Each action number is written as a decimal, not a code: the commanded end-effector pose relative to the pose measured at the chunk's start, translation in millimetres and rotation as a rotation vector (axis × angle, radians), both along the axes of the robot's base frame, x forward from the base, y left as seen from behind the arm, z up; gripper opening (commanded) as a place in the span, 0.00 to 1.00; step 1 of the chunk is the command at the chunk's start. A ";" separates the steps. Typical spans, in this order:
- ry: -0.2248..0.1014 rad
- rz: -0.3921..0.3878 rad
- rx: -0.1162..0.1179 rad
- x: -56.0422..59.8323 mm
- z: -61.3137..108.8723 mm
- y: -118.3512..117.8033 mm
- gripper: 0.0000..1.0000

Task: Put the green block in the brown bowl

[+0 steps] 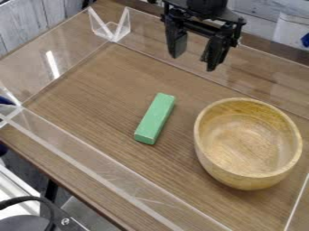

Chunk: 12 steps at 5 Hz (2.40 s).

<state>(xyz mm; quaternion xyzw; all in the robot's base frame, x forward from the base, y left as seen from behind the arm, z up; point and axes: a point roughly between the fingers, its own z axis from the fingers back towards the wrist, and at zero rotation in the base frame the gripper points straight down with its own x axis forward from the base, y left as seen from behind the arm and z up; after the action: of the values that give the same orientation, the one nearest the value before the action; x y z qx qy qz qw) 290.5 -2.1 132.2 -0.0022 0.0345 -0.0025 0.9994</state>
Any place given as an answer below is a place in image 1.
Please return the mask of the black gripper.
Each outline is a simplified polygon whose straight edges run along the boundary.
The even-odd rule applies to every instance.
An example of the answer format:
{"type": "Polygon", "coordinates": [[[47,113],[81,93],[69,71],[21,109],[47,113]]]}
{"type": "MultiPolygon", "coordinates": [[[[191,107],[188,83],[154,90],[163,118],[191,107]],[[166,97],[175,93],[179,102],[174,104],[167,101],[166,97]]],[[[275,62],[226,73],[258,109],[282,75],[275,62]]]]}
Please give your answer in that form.
{"type": "Polygon", "coordinates": [[[167,51],[176,59],[187,49],[187,30],[206,36],[200,61],[214,71],[223,62],[229,48],[238,45],[246,20],[227,8],[229,0],[163,0],[167,51]]]}

